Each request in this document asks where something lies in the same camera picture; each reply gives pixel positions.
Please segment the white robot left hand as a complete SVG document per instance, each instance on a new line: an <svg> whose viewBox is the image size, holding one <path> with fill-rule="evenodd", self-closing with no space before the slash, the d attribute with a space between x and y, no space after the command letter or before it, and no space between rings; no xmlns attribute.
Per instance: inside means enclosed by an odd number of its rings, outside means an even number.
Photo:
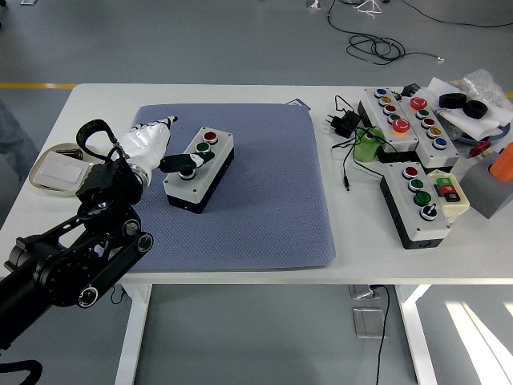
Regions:
<svg viewBox="0 0 513 385"><path fill-rule="evenodd" d="M215 157L212 152L166 156L171 126L176 121L177 117L171 115L149 124L137 124L121 139L128 165L147 184L156 168L164 173L186 172L202 167Z"/></svg>

